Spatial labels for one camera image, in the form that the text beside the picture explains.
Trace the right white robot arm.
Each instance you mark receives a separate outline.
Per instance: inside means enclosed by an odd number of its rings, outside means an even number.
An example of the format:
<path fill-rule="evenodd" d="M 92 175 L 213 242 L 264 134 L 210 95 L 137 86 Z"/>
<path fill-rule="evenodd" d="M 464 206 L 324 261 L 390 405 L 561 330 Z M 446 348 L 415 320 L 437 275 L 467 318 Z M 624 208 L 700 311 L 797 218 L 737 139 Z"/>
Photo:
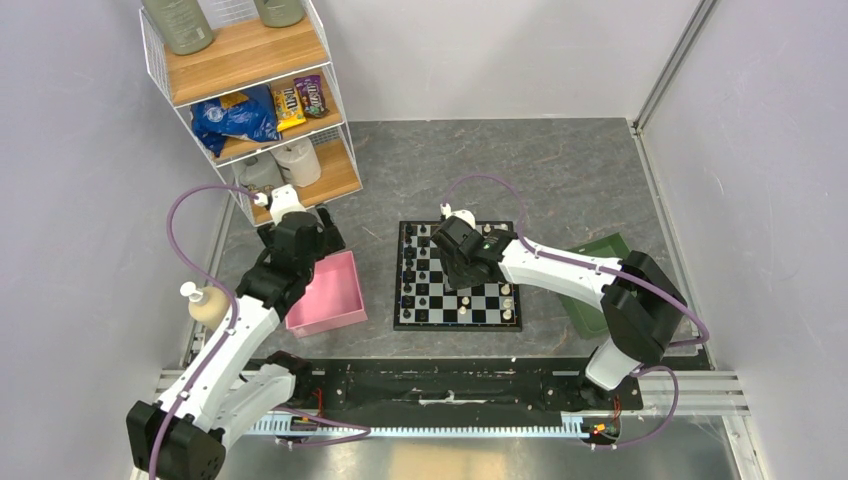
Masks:
<path fill-rule="evenodd" d="M 609 337 L 589 357 L 577 382 L 579 400 L 591 409 L 612 402 L 626 377 L 658 365 L 689 312 L 668 276 L 643 252 L 618 259 L 547 248 L 515 231 L 484 233 L 468 211 L 446 216 L 431 240 L 453 289 L 495 281 L 529 285 L 603 314 Z"/>

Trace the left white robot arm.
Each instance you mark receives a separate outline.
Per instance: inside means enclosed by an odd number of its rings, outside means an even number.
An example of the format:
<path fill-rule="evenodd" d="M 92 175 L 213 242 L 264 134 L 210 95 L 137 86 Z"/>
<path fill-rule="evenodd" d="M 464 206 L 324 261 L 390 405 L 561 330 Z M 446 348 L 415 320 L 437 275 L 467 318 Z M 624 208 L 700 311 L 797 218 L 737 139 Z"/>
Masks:
<path fill-rule="evenodd" d="M 214 479 L 228 450 L 270 410 L 312 399 L 311 378 L 274 360 L 236 382 L 343 239 L 327 210 L 309 213 L 291 185 L 248 196 L 272 217 L 263 251 L 236 290 L 225 291 L 221 324 L 198 356 L 156 401 L 138 401 L 127 414 L 132 461 L 151 479 Z"/>

